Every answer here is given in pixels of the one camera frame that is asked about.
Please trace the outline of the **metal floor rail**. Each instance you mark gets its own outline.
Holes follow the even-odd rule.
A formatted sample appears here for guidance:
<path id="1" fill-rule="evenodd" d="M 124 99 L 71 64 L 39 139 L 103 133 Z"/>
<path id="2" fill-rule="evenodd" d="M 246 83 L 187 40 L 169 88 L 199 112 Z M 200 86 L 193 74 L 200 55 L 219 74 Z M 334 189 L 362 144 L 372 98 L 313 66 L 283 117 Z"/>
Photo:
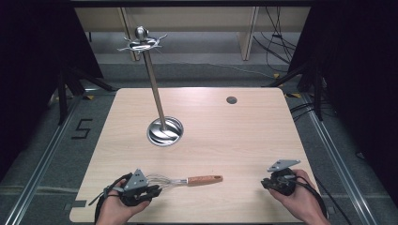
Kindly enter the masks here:
<path id="1" fill-rule="evenodd" d="M 77 106 L 81 102 L 81 97 L 75 97 L 70 105 L 67 107 L 67 116 L 63 120 L 63 122 L 56 127 L 56 130 L 49 141 L 47 147 L 45 148 L 38 165 L 35 170 L 33 170 L 32 175 L 30 176 L 27 184 L 23 187 L 20 192 L 19 198 L 17 202 L 15 202 L 14 206 L 10 210 L 10 213 L 7 217 L 4 225 L 20 225 L 26 210 L 28 209 L 30 203 L 33 200 L 33 197 L 37 191 L 38 185 L 42 180 L 42 177 L 46 173 L 57 147 L 59 146 L 64 134 L 65 130 L 69 125 L 69 121 L 73 116 Z"/>
<path id="2" fill-rule="evenodd" d="M 332 140 L 326 126 L 323 121 L 318 119 L 315 112 L 310 112 L 310 118 L 314 124 L 316 132 L 320 137 L 322 143 L 324 144 L 326 151 L 328 152 L 329 158 L 338 173 L 340 180 L 343 183 L 345 191 L 349 199 L 351 200 L 354 208 L 359 215 L 359 218 L 363 225 L 378 225 L 374 214 L 371 212 L 369 203 L 365 200 L 362 192 L 360 191 L 358 185 L 348 167 L 344 163 L 334 141 Z"/>

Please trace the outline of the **black curtain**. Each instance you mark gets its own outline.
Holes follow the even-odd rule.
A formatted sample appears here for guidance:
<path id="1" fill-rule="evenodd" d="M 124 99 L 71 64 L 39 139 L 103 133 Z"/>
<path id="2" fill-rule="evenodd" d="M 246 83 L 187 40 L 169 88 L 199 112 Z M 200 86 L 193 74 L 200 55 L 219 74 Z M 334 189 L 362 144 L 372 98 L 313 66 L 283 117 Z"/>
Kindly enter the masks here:
<path id="1" fill-rule="evenodd" d="M 102 76 L 70 0 L 0 0 L 0 181 L 30 141 L 63 67 Z"/>
<path id="2" fill-rule="evenodd" d="M 290 68 L 319 68 L 332 105 L 398 206 L 398 0 L 311 0 Z"/>

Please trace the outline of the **wire whisk with wooden handle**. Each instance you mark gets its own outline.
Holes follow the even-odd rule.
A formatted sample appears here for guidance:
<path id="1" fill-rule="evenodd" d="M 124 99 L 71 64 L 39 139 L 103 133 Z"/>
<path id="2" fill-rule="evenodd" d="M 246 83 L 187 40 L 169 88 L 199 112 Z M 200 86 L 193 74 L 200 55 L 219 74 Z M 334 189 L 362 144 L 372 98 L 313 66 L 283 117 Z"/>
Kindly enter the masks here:
<path id="1" fill-rule="evenodd" d="M 170 188 L 178 186 L 203 186 L 215 184 L 223 181 L 222 175 L 201 175 L 186 178 L 172 179 L 160 174 L 150 174 L 146 177 L 150 185 L 158 185 L 160 188 Z"/>

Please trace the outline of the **light wooden bench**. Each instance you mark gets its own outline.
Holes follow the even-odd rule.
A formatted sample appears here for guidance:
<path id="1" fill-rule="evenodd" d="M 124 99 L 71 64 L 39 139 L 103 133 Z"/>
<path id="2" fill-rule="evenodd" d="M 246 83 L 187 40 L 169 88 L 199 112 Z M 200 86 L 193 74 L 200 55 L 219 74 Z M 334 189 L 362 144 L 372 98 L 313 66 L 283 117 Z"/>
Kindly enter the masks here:
<path id="1" fill-rule="evenodd" d="M 123 32 L 134 37 L 142 25 L 151 32 L 235 32 L 241 57 L 250 59 L 253 35 L 300 32 L 308 7 L 86 7 L 75 9 L 86 32 Z"/>

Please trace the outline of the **black tripod stand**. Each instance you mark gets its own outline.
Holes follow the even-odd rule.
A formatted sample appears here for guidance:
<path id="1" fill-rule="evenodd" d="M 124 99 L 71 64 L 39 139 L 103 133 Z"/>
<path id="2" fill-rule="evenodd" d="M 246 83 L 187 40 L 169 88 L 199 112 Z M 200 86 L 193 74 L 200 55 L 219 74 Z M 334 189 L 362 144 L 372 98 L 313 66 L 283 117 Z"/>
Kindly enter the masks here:
<path id="1" fill-rule="evenodd" d="M 112 87 L 104 81 L 101 81 L 100 79 L 83 72 L 81 69 L 76 67 L 62 67 L 57 77 L 57 90 L 60 109 L 58 122 L 59 125 L 61 125 L 67 119 L 69 112 L 67 103 L 67 89 L 69 89 L 74 96 L 81 96 L 84 93 L 84 87 L 81 83 L 81 80 L 87 80 L 106 91 L 116 91 L 115 87 Z"/>
<path id="2" fill-rule="evenodd" d="M 321 66 L 314 62 L 306 62 L 302 66 L 299 66 L 291 71 L 289 71 L 286 75 L 277 79 L 275 82 L 268 84 L 268 87 L 278 87 L 296 76 L 300 75 L 301 78 L 298 82 L 297 89 L 300 92 L 307 92 L 312 87 L 314 89 L 314 112 L 319 121 L 323 120 L 323 116 L 321 114 L 321 98 L 322 98 L 322 73 Z"/>

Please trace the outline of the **person's left hand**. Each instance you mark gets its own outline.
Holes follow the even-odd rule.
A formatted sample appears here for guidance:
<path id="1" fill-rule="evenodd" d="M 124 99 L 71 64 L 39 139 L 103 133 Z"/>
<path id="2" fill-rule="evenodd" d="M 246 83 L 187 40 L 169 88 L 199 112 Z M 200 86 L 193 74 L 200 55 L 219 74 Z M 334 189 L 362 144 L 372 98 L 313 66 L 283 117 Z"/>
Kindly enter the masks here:
<path id="1" fill-rule="evenodd" d="M 145 201 L 136 206 L 126 206 L 120 201 L 118 192 L 112 190 L 99 210 L 97 222 L 108 220 L 127 223 L 133 216 L 144 211 L 149 205 L 150 201 Z"/>

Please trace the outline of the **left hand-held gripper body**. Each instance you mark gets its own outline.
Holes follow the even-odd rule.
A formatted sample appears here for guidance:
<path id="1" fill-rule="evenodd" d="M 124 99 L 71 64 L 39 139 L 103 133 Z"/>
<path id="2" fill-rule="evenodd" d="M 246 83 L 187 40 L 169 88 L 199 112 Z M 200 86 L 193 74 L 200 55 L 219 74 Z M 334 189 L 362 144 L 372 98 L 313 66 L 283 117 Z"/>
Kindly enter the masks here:
<path id="1" fill-rule="evenodd" d="M 148 180 L 140 169 L 133 172 L 120 187 L 120 200 L 126 206 L 136 206 L 145 200 Z"/>

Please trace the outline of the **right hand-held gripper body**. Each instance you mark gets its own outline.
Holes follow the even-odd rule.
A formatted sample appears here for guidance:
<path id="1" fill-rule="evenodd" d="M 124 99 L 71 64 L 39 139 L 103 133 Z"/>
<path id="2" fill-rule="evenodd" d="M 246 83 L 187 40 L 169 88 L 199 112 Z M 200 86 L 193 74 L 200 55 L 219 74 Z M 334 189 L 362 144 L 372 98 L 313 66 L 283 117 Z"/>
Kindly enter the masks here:
<path id="1" fill-rule="evenodd" d="M 268 168 L 270 179 L 273 180 L 277 192 L 289 196 L 295 191 L 297 177 L 291 167 L 299 163 L 299 159 L 278 159 Z"/>

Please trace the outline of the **metal utensil stand with hooks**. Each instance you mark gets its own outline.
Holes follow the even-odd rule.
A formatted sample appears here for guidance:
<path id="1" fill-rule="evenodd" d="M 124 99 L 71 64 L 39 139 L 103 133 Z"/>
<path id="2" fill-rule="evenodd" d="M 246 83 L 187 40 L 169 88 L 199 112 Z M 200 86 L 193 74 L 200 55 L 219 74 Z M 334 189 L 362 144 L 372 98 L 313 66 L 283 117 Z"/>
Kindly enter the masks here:
<path id="1" fill-rule="evenodd" d="M 156 104 L 156 109 L 159 117 L 152 121 L 147 130 L 146 136 L 148 140 L 160 147 L 166 147 L 177 143 L 184 134 L 184 127 L 182 123 L 173 116 L 166 116 L 161 104 L 161 96 L 159 93 L 158 84 L 151 60 L 150 51 L 160 47 L 162 37 L 151 37 L 149 31 L 143 26 L 137 26 L 134 30 L 135 40 L 126 38 L 129 43 L 125 48 L 119 49 L 122 51 L 130 51 L 140 53 L 144 57 L 146 72 L 150 81 L 153 98 Z"/>

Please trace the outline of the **person's right hand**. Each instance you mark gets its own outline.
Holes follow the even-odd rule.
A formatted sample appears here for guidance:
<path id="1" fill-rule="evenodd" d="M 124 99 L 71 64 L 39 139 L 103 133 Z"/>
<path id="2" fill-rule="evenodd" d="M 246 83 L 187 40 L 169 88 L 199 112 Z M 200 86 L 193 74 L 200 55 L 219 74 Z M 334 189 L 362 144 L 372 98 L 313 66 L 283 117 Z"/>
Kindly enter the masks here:
<path id="1" fill-rule="evenodd" d="M 269 193 L 273 198 L 279 201 L 295 218 L 299 219 L 302 222 L 303 219 L 309 215 L 324 216 L 316 197 L 305 187 L 296 186 L 294 193 L 290 196 L 284 196 L 283 194 L 273 189 L 270 189 Z"/>

